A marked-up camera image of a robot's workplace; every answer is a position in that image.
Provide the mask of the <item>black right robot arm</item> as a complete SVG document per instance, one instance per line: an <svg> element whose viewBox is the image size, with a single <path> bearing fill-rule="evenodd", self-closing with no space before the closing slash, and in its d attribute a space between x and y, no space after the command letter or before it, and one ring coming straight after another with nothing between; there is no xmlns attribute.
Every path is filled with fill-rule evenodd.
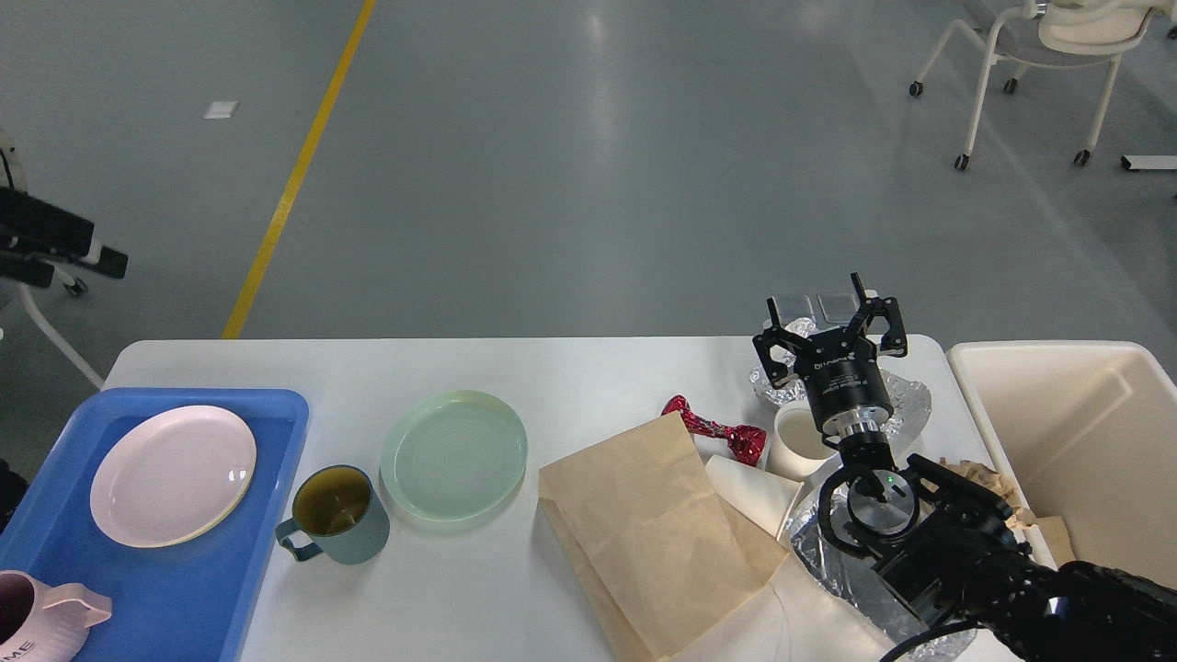
<svg viewBox="0 0 1177 662"><path fill-rule="evenodd" d="M897 465L878 360L907 356L907 331L895 297L870 294L857 273L851 284L846 324L794 335L769 298L769 325L752 343L770 385L800 382L822 443L840 458L818 490L822 536L870 561L926 628L887 661L978 628L1025 661L1172 661L1173 589L1085 561L1039 565L1006 527L1006 499L920 455Z"/></svg>

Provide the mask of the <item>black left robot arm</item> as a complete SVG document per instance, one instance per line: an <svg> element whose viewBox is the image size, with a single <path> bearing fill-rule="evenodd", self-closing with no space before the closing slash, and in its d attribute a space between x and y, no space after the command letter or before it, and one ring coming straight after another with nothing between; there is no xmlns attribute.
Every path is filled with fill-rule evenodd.
<svg viewBox="0 0 1177 662"><path fill-rule="evenodd" d="M49 287L56 263L122 280L129 256L97 238L94 224L21 191L1 188L1 276Z"/></svg>

